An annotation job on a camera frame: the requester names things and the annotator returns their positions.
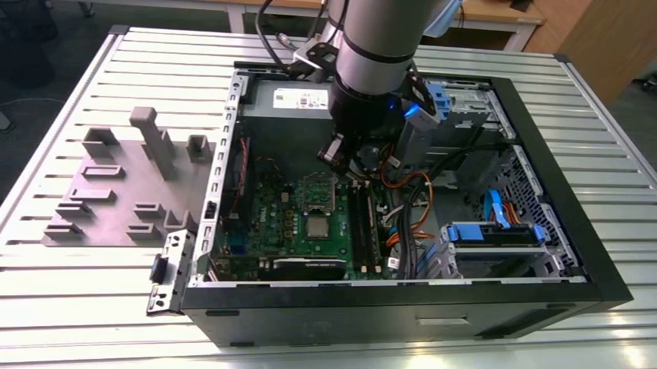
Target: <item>blue latch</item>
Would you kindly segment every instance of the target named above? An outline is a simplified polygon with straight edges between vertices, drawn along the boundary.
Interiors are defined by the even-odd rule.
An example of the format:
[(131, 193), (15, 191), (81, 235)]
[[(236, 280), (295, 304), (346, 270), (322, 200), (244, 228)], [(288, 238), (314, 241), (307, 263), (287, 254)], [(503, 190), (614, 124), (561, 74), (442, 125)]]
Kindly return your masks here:
[(535, 240), (538, 241), (538, 244), (543, 244), (543, 242), (545, 242), (545, 230), (543, 230), (543, 227), (541, 227), (537, 224), (534, 224), (534, 235), (535, 235)]
[(450, 241), (483, 241), (482, 228), (478, 224), (454, 224), (447, 227)]
[(435, 103), (436, 116), (439, 121), (446, 121), (451, 111), (451, 98), (444, 93), (444, 88), (436, 83), (427, 83), (428, 94), (431, 94)]
[(490, 211), (495, 214), (495, 220), (502, 225), (502, 228), (510, 228), (511, 225), (503, 217), (502, 198), (497, 190), (489, 190), (483, 197), (483, 220), (489, 220)]
[(450, 226), (447, 227), (447, 237), (450, 241), (458, 241), (459, 240), (459, 232), (455, 230), (455, 227)]

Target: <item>floor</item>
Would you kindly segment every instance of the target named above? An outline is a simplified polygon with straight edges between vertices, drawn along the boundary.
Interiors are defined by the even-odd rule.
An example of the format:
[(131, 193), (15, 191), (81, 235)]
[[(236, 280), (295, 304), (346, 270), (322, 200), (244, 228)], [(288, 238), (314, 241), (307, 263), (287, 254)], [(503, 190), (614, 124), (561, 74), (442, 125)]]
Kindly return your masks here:
[[(0, 111), (15, 123), (9, 132), (0, 132), (0, 201), (11, 190), (61, 106), (52, 100), (21, 101), (2, 106), (5, 101), (17, 98), (64, 101), (115, 24), (228, 32), (228, 17), (223, 12), (208, 16), (204, 11), (148, 7), (131, 7), (125, 12), (119, 5), (95, 5), (95, 11), (93, 18), (84, 18), (77, 4), (55, 3), (51, 14), (60, 36), (43, 45), (56, 71), (52, 83), (21, 90), (0, 82)], [(251, 18), (252, 15), (247, 15), (246, 32), (255, 33)], [(290, 35), (304, 35), (310, 22), (311, 19), (287, 17), (270, 19), (271, 27)], [(657, 167), (657, 94), (646, 94), (638, 85), (630, 85), (611, 106), (611, 113), (649, 162)]]

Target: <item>aluminum table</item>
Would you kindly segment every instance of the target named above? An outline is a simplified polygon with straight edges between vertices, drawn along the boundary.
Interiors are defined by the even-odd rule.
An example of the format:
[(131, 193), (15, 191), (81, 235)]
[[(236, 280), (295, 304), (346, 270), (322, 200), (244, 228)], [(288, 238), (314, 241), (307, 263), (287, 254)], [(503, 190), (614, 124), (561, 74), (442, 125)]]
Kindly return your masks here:
[[(115, 28), (0, 208), (0, 363), (93, 367), (655, 367), (657, 177), (577, 71), (551, 55), (420, 47), (419, 71), (510, 78), (634, 301), (503, 341), (219, 349), (187, 317), (145, 317), (157, 249), (47, 248), (43, 229), (85, 155), (88, 128), (153, 106), (171, 139), (223, 138), (236, 60), (254, 35)], [(284, 58), (286, 50), (278, 49)]]

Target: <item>white label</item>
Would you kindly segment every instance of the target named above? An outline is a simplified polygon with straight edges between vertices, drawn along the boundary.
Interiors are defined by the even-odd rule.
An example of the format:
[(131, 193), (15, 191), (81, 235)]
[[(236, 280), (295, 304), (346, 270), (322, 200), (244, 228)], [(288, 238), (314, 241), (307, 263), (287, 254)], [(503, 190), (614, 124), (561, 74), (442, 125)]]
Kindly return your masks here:
[(300, 88), (276, 88), (274, 91), (276, 109), (328, 109), (328, 91)]
[(398, 269), (399, 268), (399, 259), (388, 258), (388, 268)]

